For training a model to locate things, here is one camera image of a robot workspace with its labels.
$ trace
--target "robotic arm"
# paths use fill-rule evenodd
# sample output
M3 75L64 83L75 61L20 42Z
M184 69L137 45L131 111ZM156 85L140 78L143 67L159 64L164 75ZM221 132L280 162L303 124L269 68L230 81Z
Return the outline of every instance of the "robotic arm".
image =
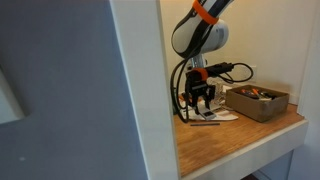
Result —
M172 34L172 47L183 58L221 48L228 39L228 27L219 15L233 0L195 0L192 9Z
M184 58L173 70L170 80L171 97L180 119L187 123L188 106L191 106L196 114L200 114L197 106L198 98L201 96L205 100L205 106L210 110L209 102L214 98L215 87L206 83L208 77L220 77L228 83L244 82L249 80L253 73L252 69L243 63L251 71L251 76L245 80L234 81L220 76L220 74L230 72L235 64L220 63L205 67L206 61L202 54L217 50L224 46L228 39L228 27L226 23L219 20L219 15L233 0L195 0L189 13L176 26L172 34L172 47L174 51ZM186 106L182 107L178 99L179 82L182 71L187 62L192 62L192 69L186 74L184 99ZM174 92L174 76L181 66L179 77ZM180 112L186 109L186 118Z

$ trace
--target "white wall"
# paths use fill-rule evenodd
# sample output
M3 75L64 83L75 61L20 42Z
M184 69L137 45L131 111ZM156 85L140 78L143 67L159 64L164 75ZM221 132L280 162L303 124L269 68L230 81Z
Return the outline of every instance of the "white wall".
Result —
M320 2L302 88L299 112L309 120L304 145L293 153L289 179L319 179L320 166Z
M206 54L209 64L245 62L258 67L257 84L289 92L297 103L317 0L234 1L220 17L230 36L222 49ZM180 61L171 34L192 0L161 0L168 69Z
M111 1L148 179L178 179L157 0Z

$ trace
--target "gray wall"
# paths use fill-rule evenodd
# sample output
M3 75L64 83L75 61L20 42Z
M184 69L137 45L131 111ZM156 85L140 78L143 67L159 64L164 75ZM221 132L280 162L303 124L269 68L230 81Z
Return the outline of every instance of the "gray wall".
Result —
M108 1L0 0L0 63L28 113L1 180L146 179Z
M261 168L259 171L268 179L287 180L290 170L292 152L293 151L290 151L289 153L281 156L277 160Z

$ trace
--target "wooden shelf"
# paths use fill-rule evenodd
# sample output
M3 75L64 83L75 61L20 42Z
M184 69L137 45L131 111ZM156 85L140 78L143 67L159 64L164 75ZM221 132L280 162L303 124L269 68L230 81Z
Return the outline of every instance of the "wooden shelf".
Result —
M221 122L220 126L190 126L174 117L181 176L234 153L264 137L304 120L297 106L288 105L287 112L265 123L256 122L234 112L239 118Z

